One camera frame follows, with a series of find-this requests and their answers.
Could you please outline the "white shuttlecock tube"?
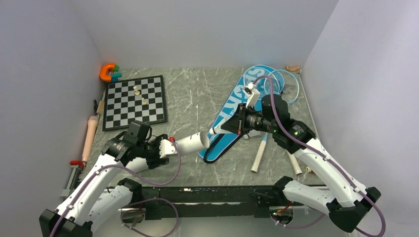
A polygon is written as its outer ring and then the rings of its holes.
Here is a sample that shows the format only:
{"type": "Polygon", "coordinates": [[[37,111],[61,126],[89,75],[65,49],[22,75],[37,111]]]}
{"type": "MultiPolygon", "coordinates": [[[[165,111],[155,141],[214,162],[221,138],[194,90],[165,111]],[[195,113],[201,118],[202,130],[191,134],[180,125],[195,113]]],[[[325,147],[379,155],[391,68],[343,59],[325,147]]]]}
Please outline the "white shuttlecock tube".
{"type": "Polygon", "coordinates": [[[181,156],[185,156],[191,153],[197,153],[201,150],[208,149],[210,147],[210,141],[206,132],[200,131],[189,135],[185,138],[176,141],[178,150],[181,156]]]}

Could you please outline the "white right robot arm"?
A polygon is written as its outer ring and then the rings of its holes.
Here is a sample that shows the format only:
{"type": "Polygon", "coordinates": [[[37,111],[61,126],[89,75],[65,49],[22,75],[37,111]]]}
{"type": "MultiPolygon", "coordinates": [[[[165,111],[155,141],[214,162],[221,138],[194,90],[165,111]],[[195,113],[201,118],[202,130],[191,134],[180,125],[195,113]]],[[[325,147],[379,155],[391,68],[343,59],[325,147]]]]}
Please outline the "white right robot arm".
{"type": "Polygon", "coordinates": [[[278,146],[295,155],[328,187],[321,191],[284,176],[272,187],[272,198],[278,205],[287,201],[314,208],[330,218],[341,230],[353,232],[375,206],[381,193],[351,177],[325,150],[316,134],[303,122],[291,118],[288,104],[280,95],[266,95],[261,111],[238,105],[234,115],[210,133],[244,135],[251,130],[270,133],[278,146]]]}

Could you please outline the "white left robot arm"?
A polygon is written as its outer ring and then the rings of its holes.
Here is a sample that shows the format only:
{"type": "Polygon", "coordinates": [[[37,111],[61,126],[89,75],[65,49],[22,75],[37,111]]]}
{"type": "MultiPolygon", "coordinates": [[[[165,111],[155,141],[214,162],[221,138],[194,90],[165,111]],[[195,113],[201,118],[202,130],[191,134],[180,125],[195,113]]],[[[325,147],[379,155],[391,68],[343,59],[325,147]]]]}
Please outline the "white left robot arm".
{"type": "Polygon", "coordinates": [[[142,185],[132,179],[120,180],[112,191],[103,192],[122,170],[136,174],[127,165],[135,158],[148,169],[168,164],[176,150],[167,134],[152,136],[150,125],[134,121],[127,131],[107,141],[93,168],[76,189],[54,210],[39,217],[44,237],[91,237],[113,212],[143,200],[142,185]]]}

